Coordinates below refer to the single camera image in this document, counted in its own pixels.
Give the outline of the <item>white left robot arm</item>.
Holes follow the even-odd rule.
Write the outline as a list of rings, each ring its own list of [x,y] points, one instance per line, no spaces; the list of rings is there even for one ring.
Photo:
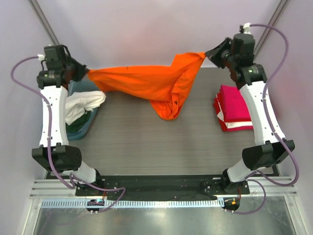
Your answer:
[[[73,59],[61,60],[58,70],[39,72],[37,83],[43,101],[43,129],[40,146],[32,150],[32,157],[69,189],[87,187],[97,196],[103,192],[100,173],[82,160],[81,150],[68,144],[66,133],[66,98],[68,82],[65,77],[78,74],[79,63]]]

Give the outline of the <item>orange shirt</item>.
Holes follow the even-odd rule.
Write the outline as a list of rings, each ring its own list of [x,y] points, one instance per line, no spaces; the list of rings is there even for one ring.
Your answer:
[[[170,66],[126,66],[90,70],[88,78],[101,91],[119,91],[150,102],[164,120],[176,119],[189,96],[206,56],[177,54]]]

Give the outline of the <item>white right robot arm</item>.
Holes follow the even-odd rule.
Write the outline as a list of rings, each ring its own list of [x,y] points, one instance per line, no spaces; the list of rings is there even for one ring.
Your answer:
[[[265,90],[264,68],[253,61],[254,46],[251,34],[238,33],[205,54],[217,67],[229,69],[247,105],[255,136],[255,146],[245,148],[242,159],[222,173],[221,189],[228,194],[236,193],[250,174],[281,163],[295,149],[277,122]]]

